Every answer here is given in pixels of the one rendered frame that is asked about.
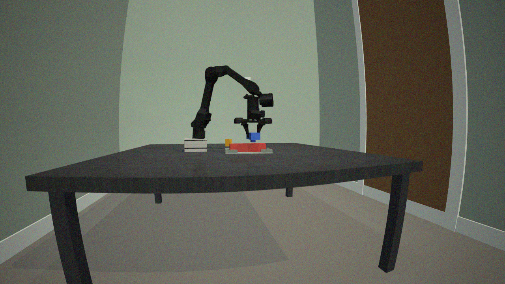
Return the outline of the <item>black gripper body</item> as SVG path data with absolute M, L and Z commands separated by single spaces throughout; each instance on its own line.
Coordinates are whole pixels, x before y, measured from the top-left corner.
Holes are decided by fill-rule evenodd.
M 253 108 L 253 110 L 257 110 L 256 106 L 251 106 L 247 108 L 247 112 L 249 112 L 250 108 Z M 272 123 L 272 118 L 263 118 L 260 120 L 251 120 L 250 117 L 247 117 L 247 119 L 243 118 L 234 118 L 234 123 L 241 123 L 241 124 L 247 124 L 247 123 L 258 123 L 258 124 L 271 124 Z

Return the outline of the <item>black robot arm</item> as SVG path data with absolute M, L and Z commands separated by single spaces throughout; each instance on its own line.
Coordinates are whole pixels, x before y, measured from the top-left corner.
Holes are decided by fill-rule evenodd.
M 229 75 L 238 83 L 241 83 L 242 86 L 250 92 L 251 95 L 246 94 L 243 98 L 247 99 L 247 107 L 273 107 L 273 94 L 264 94 L 260 92 L 259 86 L 241 75 L 232 70 L 229 66 L 215 66 L 208 67 L 205 70 L 205 80 L 206 84 L 204 86 L 204 94 L 201 102 L 200 110 L 197 111 L 197 115 L 195 120 L 191 123 L 191 127 L 193 127 L 193 137 L 195 139 L 204 139 L 205 131 L 204 128 L 207 127 L 209 121 L 211 121 L 211 114 L 209 113 L 209 105 L 211 102 L 211 96 L 213 91 L 213 86 L 217 82 L 218 77 Z M 255 97 L 257 95 L 258 97 Z M 248 112 L 248 117 L 251 120 L 260 120 L 260 117 L 265 117 L 265 111 L 260 111 L 259 108 L 257 110 L 253 110 L 250 108 Z

